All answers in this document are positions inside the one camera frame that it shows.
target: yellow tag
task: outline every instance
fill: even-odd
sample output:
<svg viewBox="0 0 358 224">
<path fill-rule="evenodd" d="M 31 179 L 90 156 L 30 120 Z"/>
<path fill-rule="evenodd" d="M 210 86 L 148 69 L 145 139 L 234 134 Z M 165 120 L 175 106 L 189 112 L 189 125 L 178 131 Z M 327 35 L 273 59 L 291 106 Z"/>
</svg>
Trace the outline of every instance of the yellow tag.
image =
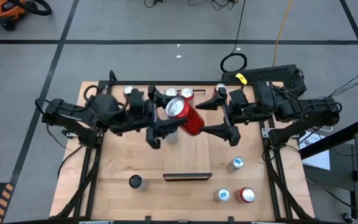
<svg viewBox="0 0 358 224">
<path fill-rule="evenodd" d="M 248 83 L 248 81 L 246 80 L 246 78 L 244 78 L 244 76 L 241 73 L 237 73 L 236 77 L 238 79 L 240 79 L 240 81 L 242 82 L 242 84 L 246 85 Z"/>
</svg>

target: can lid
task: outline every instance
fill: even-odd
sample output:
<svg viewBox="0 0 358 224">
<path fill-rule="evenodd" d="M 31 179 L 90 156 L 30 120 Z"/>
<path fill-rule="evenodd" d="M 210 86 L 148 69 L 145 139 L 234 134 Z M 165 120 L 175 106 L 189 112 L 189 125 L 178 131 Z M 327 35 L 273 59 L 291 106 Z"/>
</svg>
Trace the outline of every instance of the can lid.
<svg viewBox="0 0 358 224">
<path fill-rule="evenodd" d="M 181 90 L 180 94 L 184 97 L 184 98 L 190 98 L 194 95 L 194 92 L 191 88 L 184 88 Z"/>
<path fill-rule="evenodd" d="M 142 185 L 142 178 L 139 175 L 133 175 L 129 178 L 130 187 L 136 189 Z"/>
<path fill-rule="evenodd" d="M 226 86 L 225 86 L 223 83 L 218 83 L 218 84 L 216 84 L 216 86 L 215 86 L 215 90 L 218 91 L 219 88 L 224 88 L 224 89 L 226 89 Z"/>
<path fill-rule="evenodd" d="M 165 108 L 165 112 L 169 117 L 174 117 L 180 114 L 185 108 L 185 100 L 182 97 L 175 97 L 170 100 Z"/>
<path fill-rule="evenodd" d="M 244 189 L 242 190 L 242 193 L 241 193 L 241 197 L 246 202 L 253 202 L 255 200 L 255 193 L 251 188 L 244 187 Z"/>
<path fill-rule="evenodd" d="M 165 90 L 164 94 L 167 95 L 167 96 L 177 96 L 178 95 L 178 90 L 176 90 L 174 88 L 168 88 L 168 89 Z"/>
<path fill-rule="evenodd" d="M 124 94 L 125 94 L 125 95 L 130 94 L 133 89 L 134 89 L 133 86 L 126 86 L 126 87 L 124 88 Z"/>
<path fill-rule="evenodd" d="M 236 157 L 233 159 L 233 165 L 240 169 L 242 166 L 244 166 L 244 160 L 241 157 Z"/>
<path fill-rule="evenodd" d="M 220 189 L 218 196 L 223 202 L 227 202 L 230 199 L 230 192 L 228 189 Z"/>
</svg>

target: red can label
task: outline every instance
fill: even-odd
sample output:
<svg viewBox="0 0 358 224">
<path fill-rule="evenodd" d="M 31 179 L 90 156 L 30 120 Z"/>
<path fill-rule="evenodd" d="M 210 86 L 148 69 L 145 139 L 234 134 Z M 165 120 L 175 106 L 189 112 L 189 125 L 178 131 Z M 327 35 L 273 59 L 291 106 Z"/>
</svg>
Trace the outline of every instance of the red can label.
<svg viewBox="0 0 358 224">
<path fill-rule="evenodd" d="M 204 120 L 194 108 L 192 108 L 189 104 L 187 106 L 188 112 L 186 115 L 186 123 L 183 125 L 183 129 L 188 134 L 197 135 L 200 133 L 200 128 L 205 126 Z"/>
</svg>

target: yellow cable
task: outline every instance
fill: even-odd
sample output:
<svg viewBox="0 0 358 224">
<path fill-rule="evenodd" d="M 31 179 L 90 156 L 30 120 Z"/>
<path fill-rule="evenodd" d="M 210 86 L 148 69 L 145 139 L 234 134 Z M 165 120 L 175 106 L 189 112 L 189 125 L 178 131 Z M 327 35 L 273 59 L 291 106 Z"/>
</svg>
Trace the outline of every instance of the yellow cable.
<svg viewBox="0 0 358 224">
<path fill-rule="evenodd" d="M 274 48 L 273 66 L 276 64 L 278 40 L 280 40 L 281 32 L 283 31 L 283 27 L 284 27 L 284 24 L 285 24 L 285 19 L 287 18 L 288 12 L 290 11 L 292 1 L 293 0 L 290 0 L 290 2 L 288 3 L 287 9 L 285 10 L 283 21 L 281 22 L 280 30 L 278 31 L 277 40 L 276 40 L 276 46 Z"/>
</svg>

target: red soda can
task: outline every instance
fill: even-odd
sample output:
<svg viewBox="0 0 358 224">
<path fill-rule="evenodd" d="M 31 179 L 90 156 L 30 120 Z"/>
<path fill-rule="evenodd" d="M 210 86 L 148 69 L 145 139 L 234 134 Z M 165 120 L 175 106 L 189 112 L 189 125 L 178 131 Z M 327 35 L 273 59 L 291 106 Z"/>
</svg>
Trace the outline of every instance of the red soda can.
<svg viewBox="0 0 358 224">
<path fill-rule="evenodd" d="M 250 187 L 243 187 L 234 192 L 234 197 L 239 203 L 251 203 L 255 200 L 255 193 Z"/>
<path fill-rule="evenodd" d="M 194 105 L 194 91 L 191 88 L 182 89 L 180 95 L 189 101 L 190 106 Z"/>
<path fill-rule="evenodd" d="M 170 100 L 165 108 L 165 112 L 169 118 L 186 118 L 186 123 L 180 127 L 190 135 L 199 134 L 200 128 L 205 126 L 201 116 L 182 97 L 175 97 Z"/>
<path fill-rule="evenodd" d="M 226 89 L 226 86 L 223 84 L 223 83 L 218 83 L 216 84 L 215 88 L 214 88 L 214 93 L 212 95 L 212 97 L 216 96 L 216 94 L 218 93 L 219 91 L 219 88 L 224 88 Z"/>
</svg>

